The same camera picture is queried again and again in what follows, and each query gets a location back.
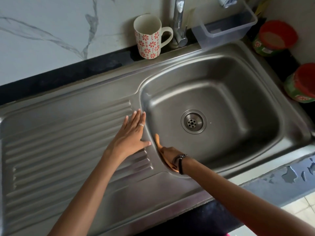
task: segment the floral mug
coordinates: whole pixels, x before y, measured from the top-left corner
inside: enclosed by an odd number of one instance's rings
[[[161,48],[173,38],[171,27],[163,27],[160,19],[151,14],[138,16],[134,21],[139,54],[145,59],[154,59],[159,56]],[[163,32],[168,31],[171,36],[161,43]]]

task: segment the sink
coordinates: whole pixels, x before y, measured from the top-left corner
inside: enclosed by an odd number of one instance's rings
[[[181,63],[148,79],[141,90],[150,133],[217,172],[278,141],[276,105],[257,75],[232,57]]]
[[[313,123],[262,58],[241,41],[190,45],[0,107],[0,235],[47,235],[138,108],[144,140],[158,133],[238,185],[315,152]],[[89,235],[133,235],[210,200],[152,144],[116,170]]]

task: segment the faucet handle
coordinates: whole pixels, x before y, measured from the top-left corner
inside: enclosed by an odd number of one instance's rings
[[[183,34],[182,34],[182,38],[185,38],[186,37],[186,31],[187,31],[187,25],[185,26],[185,29],[184,29],[184,31],[183,31]]]

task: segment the faucet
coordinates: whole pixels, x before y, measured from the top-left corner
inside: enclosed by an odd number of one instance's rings
[[[237,0],[218,0],[220,5],[224,8],[228,8],[237,3]],[[186,37],[187,25],[182,29],[181,24],[183,22],[185,0],[175,0],[174,16],[171,22],[171,28],[173,29],[173,39],[169,43],[172,49],[184,47],[188,39]]]

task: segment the sink drain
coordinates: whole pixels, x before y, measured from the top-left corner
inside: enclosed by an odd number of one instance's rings
[[[183,113],[181,117],[181,125],[186,132],[198,134],[205,130],[207,126],[207,120],[202,112],[195,109],[190,109]]]

